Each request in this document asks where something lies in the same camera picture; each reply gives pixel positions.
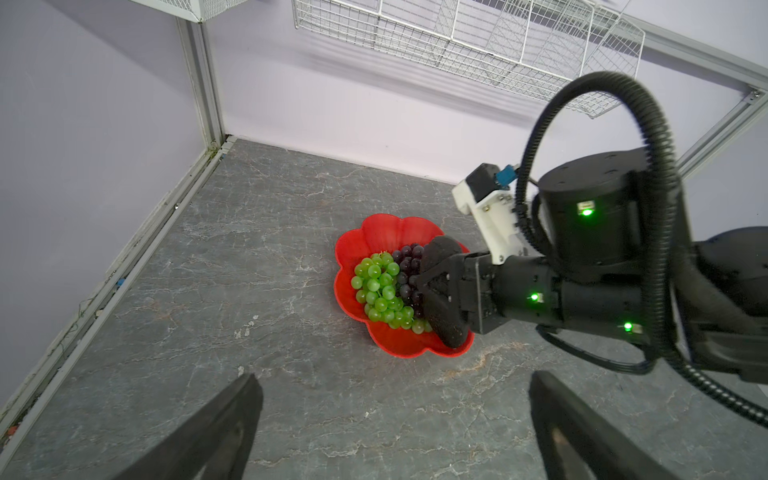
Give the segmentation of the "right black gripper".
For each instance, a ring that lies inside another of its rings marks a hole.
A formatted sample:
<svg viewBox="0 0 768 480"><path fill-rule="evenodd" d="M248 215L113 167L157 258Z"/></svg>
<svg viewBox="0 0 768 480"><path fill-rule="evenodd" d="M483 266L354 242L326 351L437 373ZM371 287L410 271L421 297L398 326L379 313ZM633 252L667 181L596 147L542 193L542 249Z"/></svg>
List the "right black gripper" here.
<svg viewBox="0 0 768 480"><path fill-rule="evenodd" d="M425 247L417 281L430 283L418 289L425 319L447 348L461 347L469 331L488 334L498 327L494 274L488 253L465 254L451 237L435 237Z"/></svg>

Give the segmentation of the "dark fake avocado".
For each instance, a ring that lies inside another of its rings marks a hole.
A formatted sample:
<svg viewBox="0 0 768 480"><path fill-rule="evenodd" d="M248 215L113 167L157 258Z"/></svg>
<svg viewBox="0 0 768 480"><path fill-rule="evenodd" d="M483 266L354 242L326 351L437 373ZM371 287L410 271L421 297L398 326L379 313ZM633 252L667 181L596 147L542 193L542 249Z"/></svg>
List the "dark fake avocado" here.
<svg viewBox="0 0 768 480"><path fill-rule="evenodd" d="M459 348L469 335L466 312L457 293L457 276L464 252L457 241L448 236L435 237L424 250L417 288L422 294L425 319L441 342L451 349Z"/></svg>

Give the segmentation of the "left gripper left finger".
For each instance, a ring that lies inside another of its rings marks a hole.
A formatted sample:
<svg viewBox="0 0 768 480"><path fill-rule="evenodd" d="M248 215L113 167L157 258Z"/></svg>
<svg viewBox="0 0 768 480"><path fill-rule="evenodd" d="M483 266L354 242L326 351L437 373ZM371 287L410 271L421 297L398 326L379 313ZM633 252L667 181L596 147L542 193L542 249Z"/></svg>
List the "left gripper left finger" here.
<svg viewBox="0 0 768 480"><path fill-rule="evenodd" d="M260 415L263 389L243 374L118 479L241 479Z"/></svg>

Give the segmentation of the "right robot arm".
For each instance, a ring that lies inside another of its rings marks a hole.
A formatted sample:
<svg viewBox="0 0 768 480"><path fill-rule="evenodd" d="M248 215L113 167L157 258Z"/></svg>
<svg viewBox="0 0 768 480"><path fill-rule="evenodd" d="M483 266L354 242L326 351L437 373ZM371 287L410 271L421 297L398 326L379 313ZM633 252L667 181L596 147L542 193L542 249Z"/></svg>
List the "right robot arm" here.
<svg viewBox="0 0 768 480"><path fill-rule="evenodd" d="M592 93L630 112L642 146L563 164L529 196L548 128L569 103ZM766 424L764 407L715 374L767 380L767 230L692 239L672 134L643 85L607 71L571 81L544 108L518 168L483 164L466 184L474 202L511 197L503 225L533 254L495 247L466 253L447 236L427 245L416 284L446 346L526 321L550 344L613 372L645 375L663 360L707 397Z"/></svg>

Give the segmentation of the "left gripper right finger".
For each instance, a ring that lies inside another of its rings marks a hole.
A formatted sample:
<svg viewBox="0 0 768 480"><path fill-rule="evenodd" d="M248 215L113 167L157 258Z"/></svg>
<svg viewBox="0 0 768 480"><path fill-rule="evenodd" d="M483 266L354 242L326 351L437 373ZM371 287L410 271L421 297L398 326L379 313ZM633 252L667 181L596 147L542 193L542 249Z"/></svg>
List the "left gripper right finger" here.
<svg viewBox="0 0 768 480"><path fill-rule="evenodd" d="M529 384L531 419L549 479L673 479L553 373Z"/></svg>

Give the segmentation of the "purple fake grape bunch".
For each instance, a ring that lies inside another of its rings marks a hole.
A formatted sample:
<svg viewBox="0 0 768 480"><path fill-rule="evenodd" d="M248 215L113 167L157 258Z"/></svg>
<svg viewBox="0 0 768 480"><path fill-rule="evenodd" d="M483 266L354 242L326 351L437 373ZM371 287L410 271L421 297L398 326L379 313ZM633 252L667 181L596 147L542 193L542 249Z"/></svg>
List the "purple fake grape bunch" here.
<svg viewBox="0 0 768 480"><path fill-rule="evenodd" d="M417 287L424 251L423 245L413 243L393 253L393 259L400 269L396 276L396 294L406 306L414 310L414 317L419 320L425 318L424 295Z"/></svg>

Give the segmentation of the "green fake grape bunch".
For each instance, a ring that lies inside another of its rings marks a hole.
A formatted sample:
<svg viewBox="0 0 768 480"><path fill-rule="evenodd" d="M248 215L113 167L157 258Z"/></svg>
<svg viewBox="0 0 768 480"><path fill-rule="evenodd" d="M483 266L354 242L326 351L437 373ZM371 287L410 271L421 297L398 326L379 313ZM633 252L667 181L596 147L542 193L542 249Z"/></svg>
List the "green fake grape bunch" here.
<svg viewBox="0 0 768 480"><path fill-rule="evenodd" d="M432 332L426 319L416 319L414 310L396 294L400 269L393 253L381 251L363 258L355 267L350 286L372 322L384 322L392 329L409 330L417 335Z"/></svg>

